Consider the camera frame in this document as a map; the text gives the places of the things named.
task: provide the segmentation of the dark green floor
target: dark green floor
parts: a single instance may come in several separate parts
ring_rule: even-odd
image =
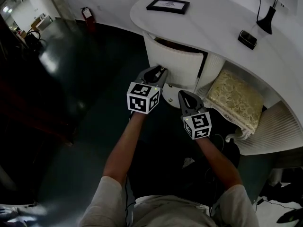
[[[74,227],[89,205],[105,160],[128,122],[129,84],[149,64],[140,35],[100,26],[94,41],[80,32],[71,34],[61,22],[52,26],[49,34],[43,35],[49,56],[58,61],[52,76],[62,86],[62,111],[79,126],[72,147],[48,142],[41,153],[43,162],[37,164],[44,167],[40,168],[43,178],[37,200],[46,207],[47,214],[37,216],[37,222],[44,227]],[[174,135],[180,144],[192,144],[179,116],[179,110],[162,99],[149,115],[141,138],[156,143],[158,138]],[[241,158],[239,171],[251,200],[260,192],[272,162],[271,155]]]

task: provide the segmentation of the person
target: person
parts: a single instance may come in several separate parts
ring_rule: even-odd
[[[126,226],[122,186],[131,167],[145,117],[142,113],[133,114],[106,161],[103,176],[80,221],[80,227]],[[207,208],[201,203],[169,193],[153,194],[136,199],[130,224],[132,227],[258,227],[258,219],[236,167],[207,137],[199,138],[196,142],[225,188],[214,216],[209,217]]]

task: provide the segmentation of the white t-shirt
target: white t-shirt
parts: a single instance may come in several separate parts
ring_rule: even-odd
[[[242,185],[228,189],[220,198],[213,218],[206,206],[176,196],[138,198],[133,210],[132,227],[191,226],[259,227],[256,214]],[[125,204],[122,186],[104,176],[86,209],[80,227],[125,227]]]

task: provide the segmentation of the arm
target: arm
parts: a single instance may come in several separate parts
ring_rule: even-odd
[[[130,122],[106,161],[103,176],[109,176],[121,185],[123,184],[132,163],[145,117],[145,114],[134,112]]]
[[[145,117],[142,113],[133,114],[107,159],[103,177],[79,227],[125,226],[122,184],[131,165]]]
[[[218,215],[232,227],[259,227],[238,170],[208,138],[196,141],[226,189],[220,200]]]
[[[226,190],[234,185],[243,185],[238,170],[208,138],[199,138],[196,142]]]

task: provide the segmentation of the white curved desk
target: white curved desk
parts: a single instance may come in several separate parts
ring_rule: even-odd
[[[153,0],[139,0],[131,20],[157,37],[219,55],[273,88],[303,126],[303,57],[294,44],[273,27],[269,35],[256,25],[256,14],[229,0],[183,0],[185,15],[149,11]],[[241,30],[255,36],[254,50],[237,39]]]

